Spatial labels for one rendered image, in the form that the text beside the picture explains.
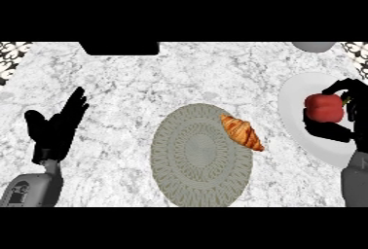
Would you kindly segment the black appliance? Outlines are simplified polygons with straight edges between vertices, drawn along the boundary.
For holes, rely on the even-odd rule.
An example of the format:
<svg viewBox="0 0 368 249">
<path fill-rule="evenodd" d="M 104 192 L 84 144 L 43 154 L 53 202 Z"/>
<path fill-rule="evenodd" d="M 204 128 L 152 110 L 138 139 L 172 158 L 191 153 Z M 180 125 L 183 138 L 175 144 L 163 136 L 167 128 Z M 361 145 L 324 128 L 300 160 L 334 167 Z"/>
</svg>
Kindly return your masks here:
<svg viewBox="0 0 368 249">
<path fill-rule="evenodd" d="M 157 42 L 80 42 L 90 55 L 155 55 L 160 52 Z"/>
</svg>

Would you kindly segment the red bell pepper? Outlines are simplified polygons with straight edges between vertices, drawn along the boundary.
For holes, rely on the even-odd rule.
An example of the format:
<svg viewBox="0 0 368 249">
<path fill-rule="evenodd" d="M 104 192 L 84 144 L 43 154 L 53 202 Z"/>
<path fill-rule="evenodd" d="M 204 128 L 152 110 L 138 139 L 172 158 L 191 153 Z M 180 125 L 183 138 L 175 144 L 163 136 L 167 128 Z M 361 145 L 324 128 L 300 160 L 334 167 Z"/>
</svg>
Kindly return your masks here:
<svg viewBox="0 0 368 249">
<path fill-rule="evenodd" d="M 318 123 L 339 123 L 345 110 L 342 97 L 336 94 L 316 93 L 306 97 L 305 108 L 308 118 Z"/>
</svg>

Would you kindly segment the white plate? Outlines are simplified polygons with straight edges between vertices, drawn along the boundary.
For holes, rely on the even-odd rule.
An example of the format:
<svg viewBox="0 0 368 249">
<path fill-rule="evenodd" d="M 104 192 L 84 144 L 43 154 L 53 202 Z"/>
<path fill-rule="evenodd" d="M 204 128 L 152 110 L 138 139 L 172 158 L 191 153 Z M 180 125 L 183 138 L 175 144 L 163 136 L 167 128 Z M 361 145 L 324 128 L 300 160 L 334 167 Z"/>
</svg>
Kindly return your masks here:
<svg viewBox="0 0 368 249">
<path fill-rule="evenodd" d="M 308 153 L 321 161 L 346 168 L 356 146 L 347 143 L 312 136 L 303 123 L 305 98 L 319 93 L 336 81 L 337 77 L 324 73 L 302 73 L 284 83 L 280 92 L 280 114 L 290 136 Z"/>
</svg>

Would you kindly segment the golden brown croissant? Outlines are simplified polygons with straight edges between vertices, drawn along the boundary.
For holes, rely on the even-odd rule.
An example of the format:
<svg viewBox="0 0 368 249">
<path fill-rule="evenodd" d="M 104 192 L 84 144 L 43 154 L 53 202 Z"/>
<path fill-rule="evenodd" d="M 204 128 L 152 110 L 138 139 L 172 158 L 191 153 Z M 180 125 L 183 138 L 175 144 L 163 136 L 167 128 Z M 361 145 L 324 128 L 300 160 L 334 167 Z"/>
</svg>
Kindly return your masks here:
<svg viewBox="0 0 368 249">
<path fill-rule="evenodd" d="M 253 151 L 263 152 L 265 147 L 262 145 L 260 139 L 250 125 L 250 122 L 241 119 L 237 119 L 235 117 L 225 115 L 225 114 L 220 115 L 220 121 L 222 121 L 225 132 L 228 133 L 231 139 L 241 146 L 251 149 Z"/>
</svg>

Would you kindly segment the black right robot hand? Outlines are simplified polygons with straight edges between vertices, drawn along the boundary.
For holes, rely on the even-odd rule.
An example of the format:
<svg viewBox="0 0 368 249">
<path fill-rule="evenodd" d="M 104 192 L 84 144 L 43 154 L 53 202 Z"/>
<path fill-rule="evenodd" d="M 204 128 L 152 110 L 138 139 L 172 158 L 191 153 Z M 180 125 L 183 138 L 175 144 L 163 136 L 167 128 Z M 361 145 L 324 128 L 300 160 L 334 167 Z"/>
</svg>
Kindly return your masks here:
<svg viewBox="0 0 368 249">
<path fill-rule="evenodd" d="M 318 123 L 306 116 L 305 129 L 311 135 L 347 143 L 355 140 L 356 151 L 368 154 L 368 85 L 358 79 L 336 81 L 322 94 L 342 97 L 345 115 L 339 123 Z"/>
</svg>

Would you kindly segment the round grey woven placemat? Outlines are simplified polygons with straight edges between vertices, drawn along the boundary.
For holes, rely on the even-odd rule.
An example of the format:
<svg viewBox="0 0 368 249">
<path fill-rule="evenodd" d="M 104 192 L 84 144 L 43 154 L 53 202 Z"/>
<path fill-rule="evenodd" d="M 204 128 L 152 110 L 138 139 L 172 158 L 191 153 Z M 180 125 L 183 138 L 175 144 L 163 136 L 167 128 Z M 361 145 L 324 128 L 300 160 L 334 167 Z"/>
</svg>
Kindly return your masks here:
<svg viewBox="0 0 368 249">
<path fill-rule="evenodd" d="M 229 206 L 246 189 L 253 151 L 225 132 L 228 111 L 197 103 L 160 123 L 151 143 L 151 170 L 160 191 L 178 206 Z"/>
</svg>

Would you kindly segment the grey round bowl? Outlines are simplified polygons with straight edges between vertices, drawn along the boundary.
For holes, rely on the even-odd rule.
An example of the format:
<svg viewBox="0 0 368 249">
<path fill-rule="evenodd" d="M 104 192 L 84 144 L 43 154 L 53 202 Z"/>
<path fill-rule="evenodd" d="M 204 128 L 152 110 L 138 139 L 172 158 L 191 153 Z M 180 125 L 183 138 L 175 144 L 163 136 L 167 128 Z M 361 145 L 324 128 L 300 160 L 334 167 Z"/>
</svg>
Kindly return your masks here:
<svg viewBox="0 0 368 249">
<path fill-rule="evenodd" d="M 309 53 L 324 53 L 333 46 L 334 42 L 293 42 L 300 50 Z"/>
</svg>

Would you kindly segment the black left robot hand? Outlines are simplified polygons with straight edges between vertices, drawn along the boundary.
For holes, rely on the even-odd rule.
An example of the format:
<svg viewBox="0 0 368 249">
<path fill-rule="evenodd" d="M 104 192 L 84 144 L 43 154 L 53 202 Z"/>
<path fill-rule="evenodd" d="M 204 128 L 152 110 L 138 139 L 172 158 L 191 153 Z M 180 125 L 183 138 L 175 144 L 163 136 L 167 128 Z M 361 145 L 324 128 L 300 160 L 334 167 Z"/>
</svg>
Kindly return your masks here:
<svg viewBox="0 0 368 249">
<path fill-rule="evenodd" d="M 25 112 L 27 132 L 36 142 L 33 163 L 65 159 L 87 107 L 84 89 L 77 87 L 62 111 L 49 120 L 36 110 Z"/>
</svg>

